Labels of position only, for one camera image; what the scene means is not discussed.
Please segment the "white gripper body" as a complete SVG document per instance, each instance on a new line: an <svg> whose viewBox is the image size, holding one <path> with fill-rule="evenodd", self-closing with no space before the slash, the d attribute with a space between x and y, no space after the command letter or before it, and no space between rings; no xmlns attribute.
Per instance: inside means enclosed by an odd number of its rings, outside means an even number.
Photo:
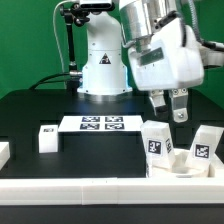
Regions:
<svg viewBox="0 0 224 224"><path fill-rule="evenodd" d="M174 19L152 36L151 50L128 50L129 63L137 88L141 91L189 88L200 85L204 69L193 30L186 26L186 45L182 45L181 20Z"/></svg>

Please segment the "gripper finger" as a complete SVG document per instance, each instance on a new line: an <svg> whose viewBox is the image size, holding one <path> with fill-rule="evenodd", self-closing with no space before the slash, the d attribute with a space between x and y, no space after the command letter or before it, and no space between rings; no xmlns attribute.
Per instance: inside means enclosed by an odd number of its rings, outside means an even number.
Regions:
<svg viewBox="0 0 224 224"><path fill-rule="evenodd" d="M186 122L188 120L188 90L186 88L172 89L169 91L169 97L171 100L173 120L176 123Z"/></svg>
<svg viewBox="0 0 224 224"><path fill-rule="evenodd" d="M167 105L165 103L163 90L150 91L149 99L156 116L164 116L167 113Z"/></svg>

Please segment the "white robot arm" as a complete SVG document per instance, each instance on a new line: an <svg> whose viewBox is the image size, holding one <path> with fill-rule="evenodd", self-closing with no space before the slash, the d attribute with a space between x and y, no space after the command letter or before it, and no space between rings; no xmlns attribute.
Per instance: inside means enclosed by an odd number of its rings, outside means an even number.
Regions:
<svg viewBox="0 0 224 224"><path fill-rule="evenodd" d="M175 122L187 121L188 89L203 82L212 57L218 58L217 66L224 65L224 44L200 36L194 1L187 1L190 26L176 0L120 0L119 21L108 15L113 0L80 0L88 21L88 61L79 91L97 99L129 92L121 60L126 48L135 84L149 93L154 114L163 117L170 111Z"/></svg>

